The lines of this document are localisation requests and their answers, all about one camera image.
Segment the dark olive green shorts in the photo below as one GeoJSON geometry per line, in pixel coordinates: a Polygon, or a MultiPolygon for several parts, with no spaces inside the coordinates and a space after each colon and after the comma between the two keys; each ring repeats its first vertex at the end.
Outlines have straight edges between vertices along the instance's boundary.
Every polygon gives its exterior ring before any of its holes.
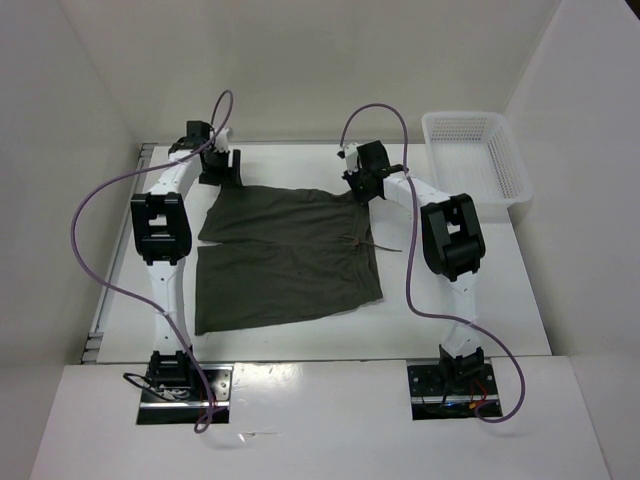
{"type": "Polygon", "coordinates": [[[225,187],[198,238],[198,335],[316,320],[383,297],[369,209],[350,191],[225,187]]]}

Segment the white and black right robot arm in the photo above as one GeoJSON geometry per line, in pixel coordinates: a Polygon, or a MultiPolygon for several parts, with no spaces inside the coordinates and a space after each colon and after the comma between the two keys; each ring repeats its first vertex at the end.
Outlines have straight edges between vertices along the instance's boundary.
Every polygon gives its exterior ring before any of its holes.
{"type": "Polygon", "coordinates": [[[460,393],[483,369],[484,351],[473,328],[477,320],[476,283],[486,246],[476,208],[467,194],[452,195],[414,177],[401,164],[390,163],[379,141],[351,143],[337,156],[346,162],[342,178],[355,198],[366,205],[372,199],[394,202],[414,214],[409,259],[422,249],[424,261],[441,284],[447,312],[453,322],[439,345],[440,385],[460,393]]]}

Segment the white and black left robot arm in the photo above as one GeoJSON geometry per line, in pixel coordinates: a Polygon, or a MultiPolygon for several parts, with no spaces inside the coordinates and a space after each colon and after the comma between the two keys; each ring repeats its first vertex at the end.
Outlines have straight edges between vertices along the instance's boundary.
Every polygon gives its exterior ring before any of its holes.
{"type": "Polygon", "coordinates": [[[189,121],[185,136],[169,150],[169,166],[148,191],[135,194],[130,202],[134,244],[150,277],[155,310],[148,382],[180,400],[210,390],[206,374],[192,358],[186,325],[183,279],[193,234],[185,199],[198,180],[214,186],[241,183],[240,157],[230,148],[230,137],[226,126],[189,121]]]}

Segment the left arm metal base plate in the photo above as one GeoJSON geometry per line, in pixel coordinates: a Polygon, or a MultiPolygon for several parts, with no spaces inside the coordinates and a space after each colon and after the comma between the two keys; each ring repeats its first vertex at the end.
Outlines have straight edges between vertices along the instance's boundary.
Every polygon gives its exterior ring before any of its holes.
{"type": "MultiPolygon", "coordinates": [[[[203,370],[213,394],[212,424],[228,424],[234,367],[231,364],[205,364],[203,370]]],[[[194,387],[152,386],[149,373],[126,373],[125,376],[141,392],[137,425],[193,425],[207,414],[208,395],[198,374],[195,374],[194,387]]]]}

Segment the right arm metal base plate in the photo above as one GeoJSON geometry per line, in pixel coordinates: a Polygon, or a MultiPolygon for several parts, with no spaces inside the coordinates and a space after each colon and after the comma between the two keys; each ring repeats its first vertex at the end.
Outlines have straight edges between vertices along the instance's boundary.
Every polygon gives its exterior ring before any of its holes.
{"type": "Polygon", "coordinates": [[[409,362],[407,377],[414,421],[503,416],[493,367],[486,363],[477,379],[448,385],[434,362],[409,362]]]}

